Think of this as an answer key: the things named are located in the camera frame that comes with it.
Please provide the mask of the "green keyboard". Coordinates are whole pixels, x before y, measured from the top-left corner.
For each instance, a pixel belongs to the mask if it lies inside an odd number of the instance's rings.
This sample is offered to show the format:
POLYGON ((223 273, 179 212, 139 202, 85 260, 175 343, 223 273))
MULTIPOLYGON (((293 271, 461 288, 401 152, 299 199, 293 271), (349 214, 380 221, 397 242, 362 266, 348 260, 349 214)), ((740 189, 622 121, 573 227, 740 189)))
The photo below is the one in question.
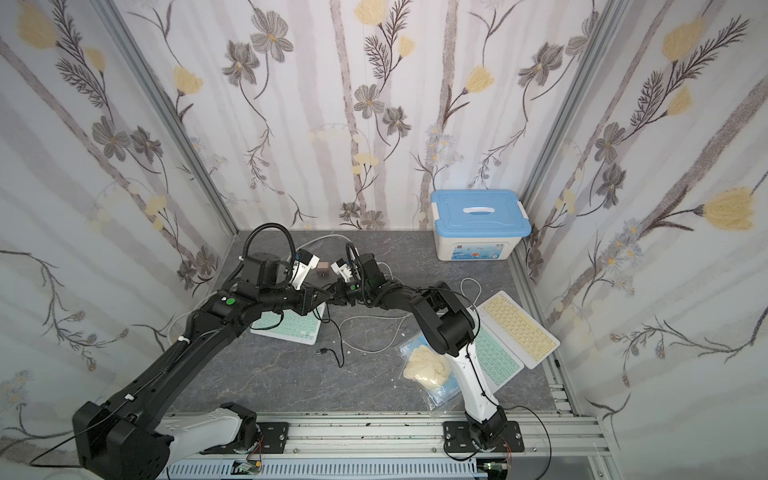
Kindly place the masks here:
POLYGON ((474 344, 480 367, 493 392, 525 368, 523 362, 485 327, 480 329, 474 344))
POLYGON ((264 312, 253 322, 250 332, 268 338, 284 340, 304 345, 314 345, 317 340, 321 321, 318 319, 325 311, 325 305, 318 307, 318 313, 299 315, 293 310, 281 314, 264 312))

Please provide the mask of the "pink USB charger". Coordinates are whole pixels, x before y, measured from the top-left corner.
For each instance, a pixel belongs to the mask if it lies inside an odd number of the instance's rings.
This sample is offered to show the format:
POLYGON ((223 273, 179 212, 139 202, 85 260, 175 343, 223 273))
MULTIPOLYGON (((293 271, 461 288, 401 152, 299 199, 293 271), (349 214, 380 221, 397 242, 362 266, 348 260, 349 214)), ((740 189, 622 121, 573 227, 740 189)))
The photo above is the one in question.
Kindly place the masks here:
POLYGON ((328 276, 329 273, 330 273, 330 270, 331 270, 330 263, 329 262, 325 262, 325 261, 319 262, 317 267, 316 267, 316 273, 320 277, 328 276))

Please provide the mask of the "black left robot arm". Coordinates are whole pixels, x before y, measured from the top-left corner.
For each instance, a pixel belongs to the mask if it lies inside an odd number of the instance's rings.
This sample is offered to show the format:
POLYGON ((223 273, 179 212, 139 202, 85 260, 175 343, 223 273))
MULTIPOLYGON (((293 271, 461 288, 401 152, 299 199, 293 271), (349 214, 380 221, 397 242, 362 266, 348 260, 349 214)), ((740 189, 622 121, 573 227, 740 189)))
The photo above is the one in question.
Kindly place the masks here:
POLYGON ((102 479, 154 479, 187 456, 251 453, 263 435, 255 412, 226 403, 173 427, 164 416, 180 393, 263 313, 308 314, 345 292, 342 283, 302 280, 313 263, 286 227, 266 223, 246 238, 240 261, 221 290, 190 313, 176 342, 129 385, 102 404, 87 402, 72 419, 81 467, 102 479))

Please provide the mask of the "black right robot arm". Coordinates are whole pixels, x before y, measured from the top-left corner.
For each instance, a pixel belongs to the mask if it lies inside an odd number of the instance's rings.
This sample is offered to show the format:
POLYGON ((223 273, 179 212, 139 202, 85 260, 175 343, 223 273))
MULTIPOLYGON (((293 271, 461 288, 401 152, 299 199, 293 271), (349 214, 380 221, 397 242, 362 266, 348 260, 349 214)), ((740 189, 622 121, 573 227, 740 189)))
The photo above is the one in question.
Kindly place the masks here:
POLYGON ((359 253, 351 242, 345 244, 345 253, 346 258, 333 265, 341 278, 331 288, 330 302, 411 314, 430 348, 451 367, 472 442, 480 451, 491 450, 507 426, 507 416, 482 374, 475 344, 479 319, 464 304, 466 298, 443 281, 416 288, 387 279, 375 256, 359 253))

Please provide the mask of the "bag of gloves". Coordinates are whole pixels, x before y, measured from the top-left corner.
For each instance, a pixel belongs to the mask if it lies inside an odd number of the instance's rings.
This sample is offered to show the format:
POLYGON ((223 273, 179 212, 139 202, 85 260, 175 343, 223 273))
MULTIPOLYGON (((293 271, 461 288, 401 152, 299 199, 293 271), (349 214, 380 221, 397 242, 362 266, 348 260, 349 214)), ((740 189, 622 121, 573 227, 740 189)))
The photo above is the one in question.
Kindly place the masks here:
POLYGON ((459 349, 456 356, 439 354, 423 335, 417 335, 402 343, 398 352, 405 362, 403 378, 420 386, 429 410, 448 410, 459 397, 471 410, 482 399, 470 363, 470 344, 459 349))

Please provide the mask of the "blue lid storage box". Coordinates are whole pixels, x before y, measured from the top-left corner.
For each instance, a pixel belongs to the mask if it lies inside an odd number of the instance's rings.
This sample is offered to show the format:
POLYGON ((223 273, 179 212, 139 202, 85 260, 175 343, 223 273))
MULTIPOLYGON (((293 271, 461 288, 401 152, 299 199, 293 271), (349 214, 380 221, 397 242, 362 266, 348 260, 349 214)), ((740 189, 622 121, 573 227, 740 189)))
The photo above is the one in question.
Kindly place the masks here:
POLYGON ((529 217, 511 190, 437 190, 429 218, 441 261, 501 261, 532 233, 529 217))

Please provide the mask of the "yellow wireless keyboard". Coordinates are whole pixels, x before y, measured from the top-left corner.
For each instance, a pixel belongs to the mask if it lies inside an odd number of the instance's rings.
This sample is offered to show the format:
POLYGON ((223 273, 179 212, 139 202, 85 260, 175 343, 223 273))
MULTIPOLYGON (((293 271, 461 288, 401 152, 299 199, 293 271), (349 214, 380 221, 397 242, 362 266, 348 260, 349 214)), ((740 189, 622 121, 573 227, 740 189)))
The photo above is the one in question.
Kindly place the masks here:
POLYGON ((478 312, 483 325, 529 369, 536 368, 560 346, 552 333, 504 291, 480 304, 478 312))

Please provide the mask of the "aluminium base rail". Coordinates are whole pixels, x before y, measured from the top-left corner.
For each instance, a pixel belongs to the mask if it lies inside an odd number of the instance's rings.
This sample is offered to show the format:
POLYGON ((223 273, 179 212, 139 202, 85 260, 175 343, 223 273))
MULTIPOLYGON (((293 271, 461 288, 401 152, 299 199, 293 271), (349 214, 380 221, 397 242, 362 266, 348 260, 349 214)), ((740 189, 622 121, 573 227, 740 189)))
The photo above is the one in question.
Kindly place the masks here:
POLYGON ((285 407, 277 395, 259 389, 235 398, 223 390, 212 397, 210 390, 185 389, 167 413, 172 419, 213 410, 234 400, 256 412, 259 421, 287 424, 280 458, 426 458, 449 461, 493 457, 511 459, 516 477, 530 479, 571 478, 587 464, 593 479, 617 479, 618 467, 608 443, 593 418, 531 412, 518 406, 507 411, 506 430, 498 446, 479 450, 467 432, 457 431, 464 413, 449 411, 384 411, 379 407, 351 407, 333 411, 317 402, 309 411, 285 407))

